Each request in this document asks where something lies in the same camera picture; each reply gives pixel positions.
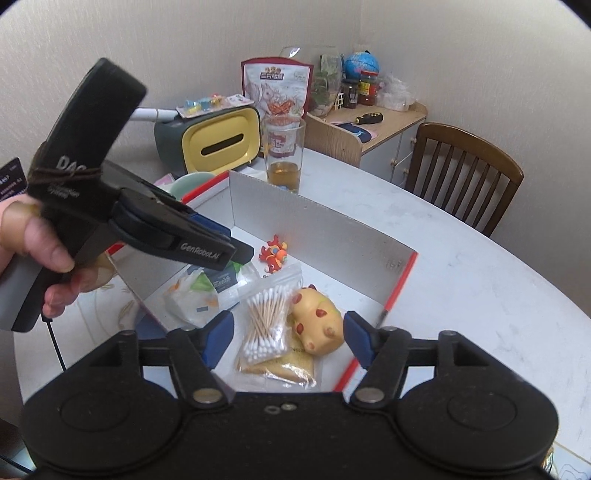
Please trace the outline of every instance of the white plastic bag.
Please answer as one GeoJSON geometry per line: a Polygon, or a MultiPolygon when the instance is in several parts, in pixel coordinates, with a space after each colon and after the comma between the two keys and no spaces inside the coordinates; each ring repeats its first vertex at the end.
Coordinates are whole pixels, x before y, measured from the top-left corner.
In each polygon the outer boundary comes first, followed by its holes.
{"type": "Polygon", "coordinates": [[[406,112],[415,102],[408,91],[408,85],[397,79],[392,73],[386,75],[379,83],[380,90],[376,97],[376,104],[390,110],[406,112]]]}

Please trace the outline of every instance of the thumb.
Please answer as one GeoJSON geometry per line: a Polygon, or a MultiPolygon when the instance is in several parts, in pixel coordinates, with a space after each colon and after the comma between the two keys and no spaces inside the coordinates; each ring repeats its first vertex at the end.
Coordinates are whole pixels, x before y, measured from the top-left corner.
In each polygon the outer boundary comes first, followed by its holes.
{"type": "Polygon", "coordinates": [[[0,218],[0,245],[5,250],[30,254],[41,265],[58,273],[74,268],[74,260],[51,224],[39,216],[37,205],[14,201],[4,208],[0,218]]]}

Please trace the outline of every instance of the card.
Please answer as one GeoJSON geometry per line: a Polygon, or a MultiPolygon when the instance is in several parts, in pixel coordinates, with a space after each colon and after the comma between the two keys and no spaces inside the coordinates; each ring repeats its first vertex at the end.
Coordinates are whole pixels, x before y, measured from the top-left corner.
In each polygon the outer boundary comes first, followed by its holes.
{"type": "Polygon", "coordinates": [[[27,189],[27,179],[22,171],[21,161],[13,158],[0,168],[0,202],[27,189]]]}

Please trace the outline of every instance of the tea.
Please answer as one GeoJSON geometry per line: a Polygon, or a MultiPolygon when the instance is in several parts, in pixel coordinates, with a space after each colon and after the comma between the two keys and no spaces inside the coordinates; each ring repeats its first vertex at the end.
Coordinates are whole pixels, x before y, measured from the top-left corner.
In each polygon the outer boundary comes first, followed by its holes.
{"type": "Polygon", "coordinates": [[[269,183],[297,193],[300,189],[301,168],[290,161],[278,161],[267,166],[269,183]]]}

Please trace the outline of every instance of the screwdriver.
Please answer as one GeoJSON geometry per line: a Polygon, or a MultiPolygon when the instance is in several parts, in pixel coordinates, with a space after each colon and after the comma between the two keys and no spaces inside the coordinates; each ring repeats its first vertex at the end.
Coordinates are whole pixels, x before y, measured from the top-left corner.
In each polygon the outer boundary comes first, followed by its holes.
{"type": "Polygon", "coordinates": [[[363,116],[357,117],[351,123],[354,125],[369,125],[369,124],[378,124],[382,120],[384,120],[384,116],[380,112],[371,112],[371,113],[366,113],[363,116]]]}

